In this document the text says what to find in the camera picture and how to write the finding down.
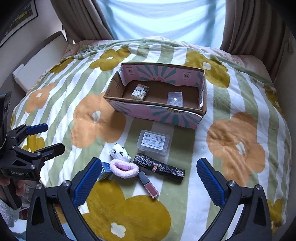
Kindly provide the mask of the person's left hand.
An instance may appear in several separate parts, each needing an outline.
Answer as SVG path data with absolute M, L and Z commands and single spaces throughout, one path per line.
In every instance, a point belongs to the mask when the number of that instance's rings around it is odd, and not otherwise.
M 0 177 L 0 185 L 8 186 L 10 182 L 11 182 L 10 178 L 6 178 L 3 176 Z M 16 195 L 23 196 L 24 193 L 25 193 L 25 180 L 19 180 L 16 183 Z

